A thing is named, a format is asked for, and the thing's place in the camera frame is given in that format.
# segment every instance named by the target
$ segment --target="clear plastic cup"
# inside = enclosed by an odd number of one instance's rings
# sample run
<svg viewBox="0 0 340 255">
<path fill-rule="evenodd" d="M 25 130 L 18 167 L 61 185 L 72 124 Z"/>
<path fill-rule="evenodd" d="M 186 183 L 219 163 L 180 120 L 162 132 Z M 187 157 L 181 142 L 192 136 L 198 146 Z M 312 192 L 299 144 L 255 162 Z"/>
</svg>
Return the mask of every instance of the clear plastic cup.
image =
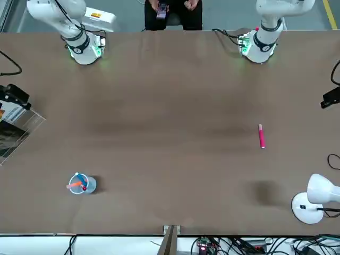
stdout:
<svg viewBox="0 0 340 255">
<path fill-rule="evenodd" d="M 96 180 L 91 176 L 87 176 L 84 174 L 79 174 L 79 175 L 81 175 L 86 181 L 86 190 L 83 190 L 82 186 L 78 185 L 78 186 L 71 187 L 70 191 L 76 195 L 93 193 L 97 186 Z M 70 179 L 69 185 L 75 182 L 79 182 L 79 178 L 77 177 L 77 175 L 72 176 L 72 178 Z"/>
</svg>

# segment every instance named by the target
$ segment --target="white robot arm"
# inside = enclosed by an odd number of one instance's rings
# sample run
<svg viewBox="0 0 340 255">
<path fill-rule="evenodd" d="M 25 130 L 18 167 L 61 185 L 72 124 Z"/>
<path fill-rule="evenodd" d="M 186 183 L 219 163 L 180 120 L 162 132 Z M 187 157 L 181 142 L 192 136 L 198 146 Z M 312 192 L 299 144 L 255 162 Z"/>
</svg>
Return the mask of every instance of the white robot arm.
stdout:
<svg viewBox="0 0 340 255">
<path fill-rule="evenodd" d="M 244 56 L 255 63 L 263 63 L 274 53 L 276 41 L 283 30 L 282 17 L 309 12 L 315 0 L 257 0 L 256 10 L 262 16 L 258 31 L 251 31 L 239 40 Z"/>
<path fill-rule="evenodd" d="M 27 0 L 27 9 L 33 18 L 59 31 L 79 64 L 91 64 L 102 56 L 104 41 L 78 21 L 86 13 L 84 0 Z"/>
</svg>

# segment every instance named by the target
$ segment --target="red marker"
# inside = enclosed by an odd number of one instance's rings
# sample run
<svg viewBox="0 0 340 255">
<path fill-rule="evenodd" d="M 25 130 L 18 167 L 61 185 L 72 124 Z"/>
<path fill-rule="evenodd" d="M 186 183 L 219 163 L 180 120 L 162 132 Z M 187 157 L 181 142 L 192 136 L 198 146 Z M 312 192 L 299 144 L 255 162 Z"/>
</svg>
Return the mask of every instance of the red marker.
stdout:
<svg viewBox="0 0 340 255">
<path fill-rule="evenodd" d="M 260 146 L 262 149 L 265 149 L 266 142 L 265 142 L 265 135 L 264 135 L 264 129 L 262 127 L 262 124 L 259 124 L 259 135 L 260 135 Z"/>
</svg>

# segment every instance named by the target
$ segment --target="table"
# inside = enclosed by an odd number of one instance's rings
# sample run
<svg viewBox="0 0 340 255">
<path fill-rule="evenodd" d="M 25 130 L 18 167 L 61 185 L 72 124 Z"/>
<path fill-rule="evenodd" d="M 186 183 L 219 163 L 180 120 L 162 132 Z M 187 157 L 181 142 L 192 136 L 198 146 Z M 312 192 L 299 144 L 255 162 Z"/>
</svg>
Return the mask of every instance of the table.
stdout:
<svg viewBox="0 0 340 255">
<path fill-rule="evenodd" d="M 1 34 L 23 68 L 1 84 L 28 92 L 47 122 L 1 169 L 0 232 L 338 233 L 338 219 L 304 225 L 290 204 L 312 173 L 340 184 L 326 162 L 340 106 L 319 105 L 339 46 L 338 31 L 284 32 L 260 65 L 210 31 L 114 33 L 104 59 L 80 66 L 56 33 Z M 65 188 L 77 171 L 96 194 Z"/>
</svg>

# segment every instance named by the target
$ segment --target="clear acrylic box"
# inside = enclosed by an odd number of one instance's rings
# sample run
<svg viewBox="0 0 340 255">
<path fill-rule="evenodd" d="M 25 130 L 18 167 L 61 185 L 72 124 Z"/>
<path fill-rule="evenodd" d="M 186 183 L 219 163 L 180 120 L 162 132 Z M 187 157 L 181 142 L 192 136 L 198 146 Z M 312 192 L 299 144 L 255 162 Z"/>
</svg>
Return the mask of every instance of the clear acrylic box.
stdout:
<svg viewBox="0 0 340 255">
<path fill-rule="evenodd" d="M 45 120 L 33 109 L 25 110 L 12 119 L 0 120 L 0 166 Z"/>
</svg>

